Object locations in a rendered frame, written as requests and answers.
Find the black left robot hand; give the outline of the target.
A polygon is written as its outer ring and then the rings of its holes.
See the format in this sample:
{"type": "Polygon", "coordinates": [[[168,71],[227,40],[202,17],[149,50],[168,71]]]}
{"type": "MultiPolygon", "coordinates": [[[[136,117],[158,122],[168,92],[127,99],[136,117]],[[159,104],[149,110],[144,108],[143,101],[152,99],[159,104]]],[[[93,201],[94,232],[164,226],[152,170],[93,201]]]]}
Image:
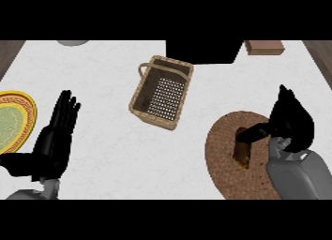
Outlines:
{"type": "Polygon", "coordinates": [[[34,182],[60,178],[69,163],[79,106],[72,92],[63,90],[54,104],[50,124],[40,131],[32,152],[0,155],[0,166],[10,176],[29,176],[34,182]]]}

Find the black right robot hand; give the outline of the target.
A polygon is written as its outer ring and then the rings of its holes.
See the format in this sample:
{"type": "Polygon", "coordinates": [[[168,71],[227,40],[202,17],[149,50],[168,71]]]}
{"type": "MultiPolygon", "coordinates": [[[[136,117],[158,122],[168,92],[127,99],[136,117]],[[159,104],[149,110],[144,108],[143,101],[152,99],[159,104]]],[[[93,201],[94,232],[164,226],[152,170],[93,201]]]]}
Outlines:
{"type": "Polygon", "coordinates": [[[236,136],[236,140],[240,143],[254,143],[267,136],[291,139],[291,143],[283,149],[289,153],[305,150],[314,140],[313,117],[302,108],[294,91],[283,85],[279,86],[268,122],[258,123],[245,129],[236,136]]]}

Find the round brown woven placemat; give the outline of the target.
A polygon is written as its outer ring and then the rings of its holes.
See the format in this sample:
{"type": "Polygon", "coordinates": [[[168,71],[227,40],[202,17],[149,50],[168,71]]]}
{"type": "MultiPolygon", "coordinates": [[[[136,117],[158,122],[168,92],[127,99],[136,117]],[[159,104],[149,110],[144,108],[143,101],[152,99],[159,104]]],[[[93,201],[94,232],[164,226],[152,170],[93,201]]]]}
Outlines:
{"type": "Polygon", "coordinates": [[[233,160],[234,132],[257,123],[267,122],[255,112],[230,112],[212,124],[205,143],[205,160],[212,183],[229,200],[279,200],[266,163],[268,162],[268,138],[252,144],[249,168],[233,160]]]}

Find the tan wicker basket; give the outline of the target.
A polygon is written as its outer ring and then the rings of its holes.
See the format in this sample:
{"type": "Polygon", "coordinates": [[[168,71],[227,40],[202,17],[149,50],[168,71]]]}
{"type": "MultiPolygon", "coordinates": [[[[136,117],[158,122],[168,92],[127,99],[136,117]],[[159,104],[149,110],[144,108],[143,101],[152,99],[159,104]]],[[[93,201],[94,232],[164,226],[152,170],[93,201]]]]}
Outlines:
{"type": "Polygon", "coordinates": [[[178,124],[193,65],[153,55],[138,65],[140,82],[130,100],[128,111],[140,120],[168,130],[178,124]]]}

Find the yellow patterned plate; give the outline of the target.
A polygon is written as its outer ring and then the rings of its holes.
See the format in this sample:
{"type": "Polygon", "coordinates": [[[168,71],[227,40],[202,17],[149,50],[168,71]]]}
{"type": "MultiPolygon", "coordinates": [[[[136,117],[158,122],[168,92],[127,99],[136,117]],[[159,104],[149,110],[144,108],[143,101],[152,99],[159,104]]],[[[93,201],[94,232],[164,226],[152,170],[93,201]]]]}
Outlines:
{"type": "Polygon", "coordinates": [[[34,130],[37,108],[31,96],[0,92],[0,155],[19,150],[34,130]]]}

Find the brown wooden block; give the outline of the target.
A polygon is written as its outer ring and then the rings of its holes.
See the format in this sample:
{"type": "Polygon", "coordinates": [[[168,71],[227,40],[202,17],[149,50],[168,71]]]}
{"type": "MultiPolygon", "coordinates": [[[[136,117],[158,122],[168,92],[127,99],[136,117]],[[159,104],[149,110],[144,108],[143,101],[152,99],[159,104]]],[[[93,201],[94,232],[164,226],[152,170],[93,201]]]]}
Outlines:
{"type": "Polygon", "coordinates": [[[285,47],[279,40],[246,40],[248,55],[280,55],[285,47]]]}

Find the black appliance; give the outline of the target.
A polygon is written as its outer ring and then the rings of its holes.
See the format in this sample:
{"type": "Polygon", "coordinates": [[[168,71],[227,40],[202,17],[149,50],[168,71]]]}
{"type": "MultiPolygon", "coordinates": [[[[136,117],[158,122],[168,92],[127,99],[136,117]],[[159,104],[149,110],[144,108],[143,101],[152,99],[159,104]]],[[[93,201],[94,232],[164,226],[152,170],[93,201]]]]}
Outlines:
{"type": "Polygon", "coordinates": [[[193,65],[232,64],[242,40],[168,40],[165,56],[193,65]]]}

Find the grey round object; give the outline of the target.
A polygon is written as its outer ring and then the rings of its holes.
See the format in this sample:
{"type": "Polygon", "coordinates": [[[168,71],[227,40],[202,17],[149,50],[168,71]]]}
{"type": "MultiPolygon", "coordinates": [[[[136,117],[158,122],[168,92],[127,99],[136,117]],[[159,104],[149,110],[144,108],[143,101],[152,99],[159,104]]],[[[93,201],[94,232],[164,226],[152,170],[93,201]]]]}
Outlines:
{"type": "Polygon", "coordinates": [[[82,44],[85,44],[88,42],[88,40],[59,40],[57,43],[63,46],[79,46],[82,44]]]}

